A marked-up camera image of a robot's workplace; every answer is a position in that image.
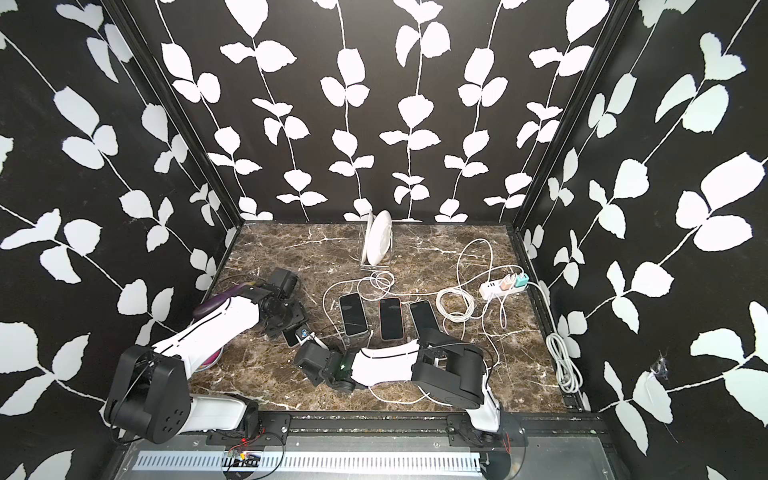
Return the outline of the black phone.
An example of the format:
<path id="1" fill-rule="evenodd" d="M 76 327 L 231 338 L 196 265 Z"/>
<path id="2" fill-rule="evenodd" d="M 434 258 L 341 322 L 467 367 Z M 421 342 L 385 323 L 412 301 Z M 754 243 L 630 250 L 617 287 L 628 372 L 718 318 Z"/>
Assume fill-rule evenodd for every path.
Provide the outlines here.
<path id="1" fill-rule="evenodd" d="M 305 343 L 311 337 L 312 331 L 306 326 L 300 326 L 284 330 L 282 334 L 289 347 L 296 347 Z"/>
<path id="2" fill-rule="evenodd" d="M 404 337 L 401 302 L 398 298 L 379 301 L 380 332 L 383 341 L 401 340 Z"/>
<path id="3" fill-rule="evenodd" d="M 368 322 L 361 297 L 350 293 L 339 298 L 345 335 L 355 337 L 368 331 Z"/>
<path id="4" fill-rule="evenodd" d="M 434 310 L 429 301 L 413 302 L 409 305 L 409 309 L 419 338 L 428 330 L 439 329 Z"/>

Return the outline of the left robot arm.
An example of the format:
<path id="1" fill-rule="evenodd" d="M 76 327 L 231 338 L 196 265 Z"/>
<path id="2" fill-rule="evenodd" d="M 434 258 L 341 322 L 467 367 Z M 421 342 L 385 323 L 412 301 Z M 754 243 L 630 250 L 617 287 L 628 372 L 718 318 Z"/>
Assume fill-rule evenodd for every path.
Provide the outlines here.
<path id="1" fill-rule="evenodd" d="M 194 395 L 191 377 L 231 340 L 256 330 L 270 338 L 295 337 L 306 313 L 292 294 L 298 276 L 275 269 L 200 305 L 192 323 L 153 345 L 133 345 L 120 356 L 104 408 L 112 440 L 162 444 L 182 433 L 219 432 L 251 440 L 261 431 L 258 404 L 238 395 Z"/>

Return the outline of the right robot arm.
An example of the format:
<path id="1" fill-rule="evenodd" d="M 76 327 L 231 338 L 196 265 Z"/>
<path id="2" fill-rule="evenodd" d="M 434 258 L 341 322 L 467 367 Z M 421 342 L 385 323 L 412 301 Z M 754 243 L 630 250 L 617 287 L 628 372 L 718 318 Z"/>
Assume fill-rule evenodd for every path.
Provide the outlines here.
<path id="1" fill-rule="evenodd" d="M 483 350 L 438 330 L 399 346 L 345 353 L 311 339 L 301 345 L 293 365 L 312 385 L 344 393 L 410 383 L 428 399 L 465 410 L 477 431 L 496 434 L 501 428 L 501 407 L 490 390 L 491 367 Z"/>

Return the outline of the purple eggplant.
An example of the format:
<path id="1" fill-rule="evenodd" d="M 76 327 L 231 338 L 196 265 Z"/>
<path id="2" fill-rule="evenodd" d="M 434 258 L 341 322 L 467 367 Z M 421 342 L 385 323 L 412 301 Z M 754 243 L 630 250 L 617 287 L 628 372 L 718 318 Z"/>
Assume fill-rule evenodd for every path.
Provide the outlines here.
<path id="1" fill-rule="evenodd" d="M 216 308 L 218 308 L 222 303 L 224 303 L 227 299 L 229 299 L 232 296 L 238 295 L 243 289 L 247 288 L 247 283 L 242 283 L 235 285 L 224 292 L 221 292 L 219 294 L 213 295 L 208 300 L 201 303 L 199 306 L 197 306 L 193 312 L 192 312 L 192 318 L 194 320 L 199 320 L 208 315 L 210 312 L 214 311 Z"/>

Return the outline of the white perforated strip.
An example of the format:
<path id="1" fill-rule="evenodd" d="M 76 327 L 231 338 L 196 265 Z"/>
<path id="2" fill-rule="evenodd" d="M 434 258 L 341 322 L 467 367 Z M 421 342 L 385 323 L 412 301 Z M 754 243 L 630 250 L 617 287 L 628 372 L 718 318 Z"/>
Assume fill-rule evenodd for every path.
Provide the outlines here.
<path id="1" fill-rule="evenodd" d="M 143 451 L 130 468 L 148 472 L 277 472 L 397 475 L 478 475 L 471 452 L 256 452 L 243 459 L 219 452 Z"/>

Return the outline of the white power strip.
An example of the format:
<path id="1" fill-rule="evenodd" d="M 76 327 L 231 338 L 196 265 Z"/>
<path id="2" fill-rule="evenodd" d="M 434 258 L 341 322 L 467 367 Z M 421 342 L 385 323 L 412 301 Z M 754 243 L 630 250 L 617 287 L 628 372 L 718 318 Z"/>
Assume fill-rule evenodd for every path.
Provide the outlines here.
<path id="1" fill-rule="evenodd" d="M 510 273 L 499 280 L 482 283 L 479 293 L 484 300 L 504 297 L 524 291 L 528 282 L 529 276 L 526 273 Z"/>

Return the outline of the black front rail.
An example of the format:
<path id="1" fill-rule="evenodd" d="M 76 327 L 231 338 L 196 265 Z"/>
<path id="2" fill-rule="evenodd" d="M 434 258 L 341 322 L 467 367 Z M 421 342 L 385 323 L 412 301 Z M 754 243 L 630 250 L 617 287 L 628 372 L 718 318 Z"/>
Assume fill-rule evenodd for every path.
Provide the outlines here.
<path id="1" fill-rule="evenodd" d="M 480 451 L 527 446 L 536 437 L 597 438 L 611 447 L 613 441 L 605 422 L 595 414 L 534 413 L 501 414 L 495 433 L 471 426 L 466 413 L 451 412 L 287 412 L 260 411 L 249 406 L 233 427 L 215 426 L 205 419 L 201 426 L 184 426 L 176 410 L 163 415 L 154 430 L 139 427 L 112 427 L 117 444 L 148 440 L 163 444 L 177 435 L 202 434 L 209 445 L 278 445 L 291 436 L 437 436 L 451 446 Z"/>

